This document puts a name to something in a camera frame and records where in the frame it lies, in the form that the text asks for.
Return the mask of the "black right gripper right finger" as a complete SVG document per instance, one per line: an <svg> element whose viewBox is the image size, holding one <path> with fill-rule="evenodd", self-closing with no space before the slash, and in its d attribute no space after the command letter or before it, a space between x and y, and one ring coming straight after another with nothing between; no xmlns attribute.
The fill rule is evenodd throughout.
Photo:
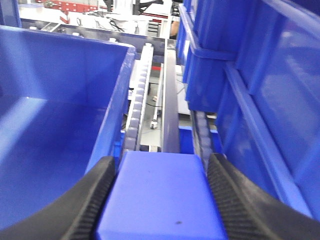
<svg viewBox="0 0 320 240"><path fill-rule="evenodd" d="M318 221L266 193L223 155L210 155L207 178L230 240L320 238Z"/></svg>

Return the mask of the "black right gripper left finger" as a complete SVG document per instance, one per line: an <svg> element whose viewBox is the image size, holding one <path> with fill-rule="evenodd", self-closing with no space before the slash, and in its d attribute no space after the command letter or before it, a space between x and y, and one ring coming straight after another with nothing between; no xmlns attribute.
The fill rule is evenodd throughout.
<svg viewBox="0 0 320 240"><path fill-rule="evenodd" d="M116 175L102 157L70 190L32 216L2 230L2 240L95 240L97 224Z"/></svg>

